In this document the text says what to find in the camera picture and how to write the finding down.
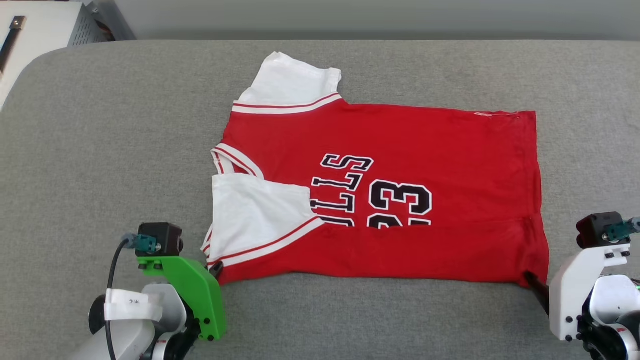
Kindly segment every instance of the white sleeve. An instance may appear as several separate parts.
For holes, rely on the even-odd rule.
[[[339,69],[319,69],[283,53],[269,55],[238,102],[251,105],[308,104],[335,93]]]
[[[310,190],[246,174],[211,178],[213,221],[201,250],[211,268],[261,258],[294,243],[324,222],[311,210]]]

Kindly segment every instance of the gray cushioned surface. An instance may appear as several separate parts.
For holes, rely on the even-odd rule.
[[[119,237],[211,223],[209,149],[261,61],[343,70],[349,102],[536,110],[554,274],[592,212],[640,215],[640,45],[632,42],[187,42],[47,54],[0,113],[3,359],[64,358],[90,333]],[[640,261],[614,271],[640,275]],[[124,254],[116,286],[150,281]],[[188,359],[588,359],[511,284],[294,274],[223,289],[228,333]]]

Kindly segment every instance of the basketball jersey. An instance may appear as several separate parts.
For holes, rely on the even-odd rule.
[[[203,245],[210,265],[225,262],[223,281],[292,271],[523,284],[530,270],[546,279],[533,111],[349,104],[336,92],[340,77],[274,53],[234,103],[212,150],[221,175]],[[231,211],[237,205],[216,202],[225,196],[216,182],[238,172],[243,180],[224,193],[262,200]],[[268,236],[252,240],[251,224]]]

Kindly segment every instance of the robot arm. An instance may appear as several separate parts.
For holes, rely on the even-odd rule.
[[[563,341],[582,340],[595,360],[640,360],[640,292],[627,276],[601,276],[604,268],[627,263],[629,236],[640,233],[640,218],[624,222],[618,213],[593,214],[576,228],[583,250],[562,265],[549,287],[525,275],[548,310],[551,331]]]
[[[141,293],[108,289],[99,296],[89,314],[93,337],[72,360],[112,359],[105,318],[112,320],[118,360],[182,360],[197,339],[213,341],[224,335],[227,323],[216,280],[222,263],[208,272],[203,264],[180,257],[181,234],[182,229],[169,223],[146,223],[137,235],[125,235],[135,243],[138,268],[145,275],[164,276],[169,284],[149,284]]]

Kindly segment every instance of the white fabric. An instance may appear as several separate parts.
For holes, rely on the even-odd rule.
[[[338,89],[339,69],[319,69],[283,53],[269,55],[238,104],[310,104]]]
[[[107,289],[104,303],[104,319],[153,320],[162,319],[161,294],[143,294],[135,291]]]
[[[270,254],[324,224],[302,186],[224,174],[212,177],[212,189],[212,233],[202,245],[210,266],[221,258],[229,266]]]

